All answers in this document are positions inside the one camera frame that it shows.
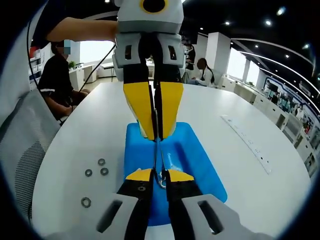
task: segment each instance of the cable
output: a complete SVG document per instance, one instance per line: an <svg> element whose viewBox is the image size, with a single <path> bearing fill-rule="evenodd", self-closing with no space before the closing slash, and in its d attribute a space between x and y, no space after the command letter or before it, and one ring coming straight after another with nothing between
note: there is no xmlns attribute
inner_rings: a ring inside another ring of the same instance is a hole
<svg viewBox="0 0 320 240"><path fill-rule="evenodd" d="M31 207L32 207L32 201L29 203L28 211L27 211L28 221L29 221L29 224L30 224L30 225L32 225L32 222L31 222L31 219L32 219Z"/></svg>
<svg viewBox="0 0 320 240"><path fill-rule="evenodd" d="M31 71L31 75L32 75L33 81L34 81L34 83L36 85L36 88L38 89L38 91L41 94L41 91L40 91L38 83L36 81L36 77L34 75L34 71L32 70L31 61L30 61L30 53L29 53L29 31L30 31L30 25L31 25L31 20L29 21L28 29L26 31L26 53L28 55L29 68L30 68L30 71Z"/></svg>
<svg viewBox="0 0 320 240"><path fill-rule="evenodd" d="M83 86L81 87L81 89L79 90L79 92L81 92L81 90L85 87L85 85L87 84L89 78L91 77L91 75L94 73L94 71L100 66L100 64L106 59L106 57L108 57L108 55L112 52L112 50L116 47L116 44L113 45L113 47L111 48L111 50L107 53L107 55L104 56L104 58L102 58L102 60L97 64L97 66L95 66L95 68L92 70L92 72L89 74L88 78L85 80Z"/></svg>

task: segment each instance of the window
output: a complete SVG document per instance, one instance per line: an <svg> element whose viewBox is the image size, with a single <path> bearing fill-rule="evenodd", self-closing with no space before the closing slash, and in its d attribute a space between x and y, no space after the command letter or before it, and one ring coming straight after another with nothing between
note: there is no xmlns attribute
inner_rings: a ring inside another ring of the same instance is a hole
<svg viewBox="0 0 320 240"><path fill-rule="evenodd" d="M80 63L100 61L111 50L111 41L82 41L80 42ZM112 58L113 51L106 59Z"/></svg>
<svg viewBox="0 0 320 240"><path fill-rule="evenodd" d="M252 61L250 61L249 72L246 78L246 82L252 82L254 86L257 86L260 68Z"/></svg>
<svg viewBox="0 0 320 240"><path fill-rule="evenodd" d="M242 79L245 72L245 66L246 57L234 48L231 48L226 73L237 79Z"/></svg>

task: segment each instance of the mesh office chair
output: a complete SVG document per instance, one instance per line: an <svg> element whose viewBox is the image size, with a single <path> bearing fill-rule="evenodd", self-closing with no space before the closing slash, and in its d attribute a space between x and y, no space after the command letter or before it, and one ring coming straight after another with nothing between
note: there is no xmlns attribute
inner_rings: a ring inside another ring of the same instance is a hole
<svg viewBox="0 0 320 240"><path fill-rule="evenodd" d="M59 128L59 123L37 90L20 99L0 127L2 171L25 217L31 213L40 165Z"/></svg>

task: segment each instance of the white ruler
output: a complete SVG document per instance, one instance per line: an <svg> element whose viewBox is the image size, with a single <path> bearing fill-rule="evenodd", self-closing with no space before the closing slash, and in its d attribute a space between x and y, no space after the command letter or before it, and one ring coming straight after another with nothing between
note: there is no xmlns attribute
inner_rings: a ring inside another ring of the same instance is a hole
<svg viewBox="0 0 320 240"><path fill-rule="evenodd" d="M252 151L252 153L255 155L255 157L258 159L258 161L261 163L265 172L267 174L270 174L272 172L270 161L262 155L261 151L255 146L252 138L250 138L250 136L248 136L246 131L243 128L241 128L241 126L237 123L237 121L235 121L231 117L229 117L227 115L222 115L221 118L239 135L239 137L249 147L249 149Z"/></svg>

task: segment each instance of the blue silicone mat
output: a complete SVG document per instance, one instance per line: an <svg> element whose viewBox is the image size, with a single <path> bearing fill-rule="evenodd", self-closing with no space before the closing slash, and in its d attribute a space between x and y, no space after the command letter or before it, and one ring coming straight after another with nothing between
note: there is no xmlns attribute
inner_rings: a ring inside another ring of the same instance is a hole
<svg viewBox="0 0 320 240"><path fill-rule="evenodd" d="M175 169L192 175L203 194L212 194L223 203L227 201L227 192L189 124L177 122L173 135L161 142L161 148L166 169ZM162 167L159 147L157 151L156 170L159 173ZM138 123L129 124L125 139L124 178L137 169L152 169L154 155L155 142L141 136ZM148 225L159 226L169 223L166 190L154 180Z"/></svg>

